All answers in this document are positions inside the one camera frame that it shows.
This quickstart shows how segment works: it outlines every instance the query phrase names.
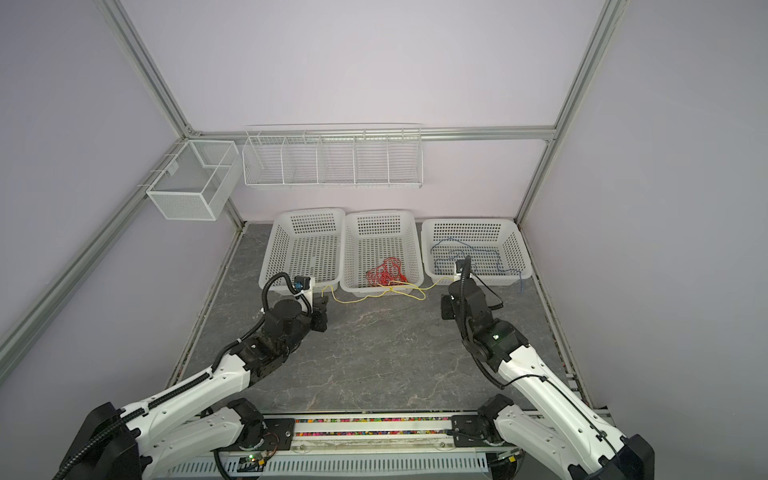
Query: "tangled red rope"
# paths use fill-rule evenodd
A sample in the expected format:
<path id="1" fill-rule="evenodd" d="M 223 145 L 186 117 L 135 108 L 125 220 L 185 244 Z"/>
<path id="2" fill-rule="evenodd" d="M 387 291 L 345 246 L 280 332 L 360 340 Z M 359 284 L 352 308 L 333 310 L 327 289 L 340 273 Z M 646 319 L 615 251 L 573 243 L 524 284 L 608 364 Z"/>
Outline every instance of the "tangled red rope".
<path id="1" fill-rule="evenodd" d="M 407 282 L 402 273 L 402 261 L 397 257 L 384 259 L 384 263 L 368 270 L 366 279 L 370 286 L 394 286 Z"/>

